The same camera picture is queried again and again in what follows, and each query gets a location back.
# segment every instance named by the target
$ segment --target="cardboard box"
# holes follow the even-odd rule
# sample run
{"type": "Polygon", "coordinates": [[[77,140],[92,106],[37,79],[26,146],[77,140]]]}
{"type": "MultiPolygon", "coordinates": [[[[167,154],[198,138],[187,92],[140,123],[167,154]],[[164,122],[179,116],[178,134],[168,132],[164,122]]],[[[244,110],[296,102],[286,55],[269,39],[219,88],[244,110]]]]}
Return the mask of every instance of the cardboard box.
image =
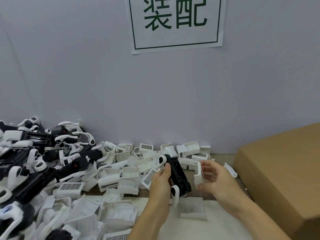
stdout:
{"type": "Polygon", "coordinates": [[[320,123],[241,147],[234,169],[292,240],[320,239],[320,123]]]}

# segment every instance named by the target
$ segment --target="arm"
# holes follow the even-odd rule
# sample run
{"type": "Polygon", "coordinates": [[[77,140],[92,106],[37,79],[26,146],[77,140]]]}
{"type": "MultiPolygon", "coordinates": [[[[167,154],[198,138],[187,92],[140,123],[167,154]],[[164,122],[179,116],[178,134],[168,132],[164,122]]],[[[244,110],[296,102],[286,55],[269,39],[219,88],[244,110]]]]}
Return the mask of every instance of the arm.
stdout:
{"type": "Polygon", "coordinates": [[[149,200],[141,216],[131,230],[127,240],[156,240],[161,226],[169,214],[171,167],[166,163],[165,169],[152,177],[149,200]]]}
{"type": "Polygon", "coordinates": [[[290,240],[283,230],[240,189],[229,171],[214,161],[201,161],[204,178],[210,183],[198,185],[212,193],[221,207],[237,218],[254,240],[290,240]]]}

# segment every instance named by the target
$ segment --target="finger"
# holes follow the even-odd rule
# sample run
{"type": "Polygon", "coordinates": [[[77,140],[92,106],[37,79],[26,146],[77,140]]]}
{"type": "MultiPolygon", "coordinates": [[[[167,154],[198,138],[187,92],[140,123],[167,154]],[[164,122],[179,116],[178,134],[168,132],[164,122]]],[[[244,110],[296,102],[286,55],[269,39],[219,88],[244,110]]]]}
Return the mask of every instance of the finger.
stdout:
{"type": "Polygon", "coordinates": [[[164,177],[166,180],[169,180],[171,176],[171,166],[169,163],[165,164],[165,167],[161,176],[164,177]]]}
{"type": "Polygon", "coordinates": [[[152,176],[152,181],[156,180],[158,177],[160,177],[163,173],[163,170],[160,170],[159,172],[156,172],[153,176],[152,176]]]}
{"type": "Polygon", "coordinates": [[[199,185],[197,186],[197,189],[200,190],[201,192],[204,192],[204,193],[212,193],[212,191],[213,191],[213,184],[214,184],[214,183],[199,184],[199,185]]]}
{"type": "Polygon", "coordinates": [[[209,180],[210,182],[216,182],[217,181],[217,177],[211,174],[203,174],[203,177],[206,180],[209,180]]]}
{"type": "Polygon", "coordinates": [[[213,174],[218,174],[221,168],[223,168],[220,164],[211,160],[203,160],[203,161],[200,161],[200,163],[201,163],[201,166],[209,166],[213,174]]]}
{"type": "Polygon", "coordinates": [[[202,166],[201,169],[204,173],[212,173],[214,175],[217,175],[217,172],[215,170],[212,170],[212,168],[209,166],[202,166]]]}

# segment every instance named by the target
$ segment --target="person's left hand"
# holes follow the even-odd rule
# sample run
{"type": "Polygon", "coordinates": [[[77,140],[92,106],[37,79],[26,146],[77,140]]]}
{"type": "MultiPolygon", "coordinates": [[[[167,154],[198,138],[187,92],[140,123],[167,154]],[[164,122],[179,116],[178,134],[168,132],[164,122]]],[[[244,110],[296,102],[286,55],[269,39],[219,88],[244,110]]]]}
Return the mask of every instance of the person's left hand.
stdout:
{"type": "Polygon", "coordinates": [[[150,186],[149,200],[146,208],[155,211],[158,223],[162,226],[167,220],[169,214],[171,167],[166,163],[165,168],[152,177],[150,186]]]}

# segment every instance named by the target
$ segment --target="wall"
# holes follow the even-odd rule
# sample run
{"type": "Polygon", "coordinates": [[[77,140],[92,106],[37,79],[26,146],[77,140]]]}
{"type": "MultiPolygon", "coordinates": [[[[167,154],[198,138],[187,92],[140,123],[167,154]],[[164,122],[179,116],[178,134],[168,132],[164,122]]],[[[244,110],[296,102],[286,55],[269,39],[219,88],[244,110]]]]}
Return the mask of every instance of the wall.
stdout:
{"type": "Polygon", "coordinates": [[[319,0],[227,0],[223,47],[132,55],[124,0],[0,0],[16,52],[1,61],[21,64],[1,72],[1,97],[15,93],[1,116],[18,123],[33,105],[46,126],[80,117],[97,140],[198,140],[236,153],[319,121],[319,9],[319,0]]]}

